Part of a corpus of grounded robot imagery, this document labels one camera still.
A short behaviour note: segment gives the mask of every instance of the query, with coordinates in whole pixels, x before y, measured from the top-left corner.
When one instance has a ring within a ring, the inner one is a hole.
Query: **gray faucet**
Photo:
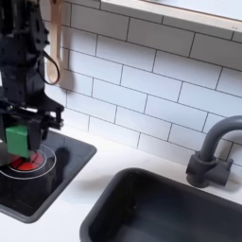
[[[204,188],[213,182],[225,186],[233,160],[227,164],[217,161],[214,154],[219,140],[228,132],[242,130],[242,116],[228,117],[215,124],[208,132],[201,151],[191,156],[186,169],[187,181],[198,188]]]

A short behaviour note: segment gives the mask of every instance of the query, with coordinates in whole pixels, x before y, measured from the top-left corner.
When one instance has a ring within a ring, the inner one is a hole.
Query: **black stovetop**
[[[30,162],[11,156],[12,163],[0,167],[0,212],[35,222],[95,153],[93,146],[49,132]]]

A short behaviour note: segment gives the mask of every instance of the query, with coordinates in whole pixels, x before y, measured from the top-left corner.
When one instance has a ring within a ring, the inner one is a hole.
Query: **white countertop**
[[[36,223],[24,224],[0,214],[1,241],[79,242],[82,220],[112,177],[125,168],[144,168],[187,184],[183,165],[69,127],[63,128],[61,133],[94,145],[97,154]],[[228,182],[226,188],[210,186],[204,191],[242,204],[241,184]]]

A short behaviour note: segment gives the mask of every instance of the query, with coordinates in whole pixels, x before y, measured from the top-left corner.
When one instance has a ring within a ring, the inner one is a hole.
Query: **cable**
[[[43,76],[42,76],[42,74],[41,74],[41,72],[40,72],[40,62],[38,62],[38,73],[39,73],[39,75],[40,75],[40,77],[41,77],[41,79],[43,80],[43,82],[45,82],[46,84],[48,84],[48,85],[51,85],[51,86],[54,86],[54,85],[56,85],[57,83],[58,83],[58,81],[60,80],[60,77],[61,77],[61,73],[60,73],[60,69],[59,69],[59,67],[58,67],[58,65],[55,63],[55,61],[45,52],[45,51],[43,51],[42,52],[42,56],[44,57],[44,58],[47,58],[49,61],[51,61],[55,66],[56,66],[56,69],[57,69],[57,80],[54,82],[54,83],[49,83]]]

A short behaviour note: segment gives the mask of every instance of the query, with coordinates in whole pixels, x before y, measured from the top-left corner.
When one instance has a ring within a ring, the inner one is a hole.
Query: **sink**
[[[242,206],[151,172],[119,172],[80,228],[81,242],[241,242]]]

